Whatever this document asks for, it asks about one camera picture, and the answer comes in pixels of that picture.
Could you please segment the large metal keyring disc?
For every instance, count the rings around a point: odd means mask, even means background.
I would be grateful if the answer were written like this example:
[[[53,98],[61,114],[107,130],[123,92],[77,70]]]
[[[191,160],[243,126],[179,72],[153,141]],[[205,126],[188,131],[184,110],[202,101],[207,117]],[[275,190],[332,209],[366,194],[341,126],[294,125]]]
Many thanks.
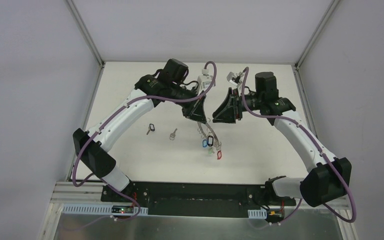
[[[215,147],[218,151],[222,149],[221,141],[219,140],[219,138],[216,135],[216,132],[213,130],[213,128],[210,126],[208,122],[205,124],[198,122],[197,131],[200,134],[201,139],[207,139],[208,136],[212,136],[214,138],[213,147]]]

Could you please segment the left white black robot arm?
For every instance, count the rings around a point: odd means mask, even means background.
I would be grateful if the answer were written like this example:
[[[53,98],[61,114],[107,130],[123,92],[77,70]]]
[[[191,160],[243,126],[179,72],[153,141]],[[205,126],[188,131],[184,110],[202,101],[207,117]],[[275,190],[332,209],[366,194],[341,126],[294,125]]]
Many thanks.
[[[197,78],[197,86],[191,89],[184,83],[189,72],[185,63],[170,58],[163,68],[142,76],[110,115],[88,130],[75,130],[72,137],[76,160],[72,180],[76,180],[78,164],[82,162],[92,175],[114,188],[115,198],[123,203],[129,201],[133,195],[132,181],[116,165],[109,151],[133,123],[160,103],[171,102],[181,106],[186,119],[205,124],[204,102],[215,85],[217,67],[213,61],[208,61]]]

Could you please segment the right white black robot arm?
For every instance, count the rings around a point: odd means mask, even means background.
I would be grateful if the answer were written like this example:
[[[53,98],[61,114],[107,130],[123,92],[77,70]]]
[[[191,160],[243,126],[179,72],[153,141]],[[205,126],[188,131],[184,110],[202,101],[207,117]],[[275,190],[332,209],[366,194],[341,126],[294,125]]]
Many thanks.
[[[318,207],[343,197],[349,190],[352,165],[343,157],[336,157],[304,124],[292,102],[279,95],[273,72],[259,72],[254,77],[255,90],[244,93],[246,72],[227,75],[233,86],[226,98],[212,114],[214,123],[234,124],[245,112],[259,111],[292,145],[308,174],[305,178],[278,176],[269,179],[264,200],[276,205],[283,198],[300,198],[311,207]]]

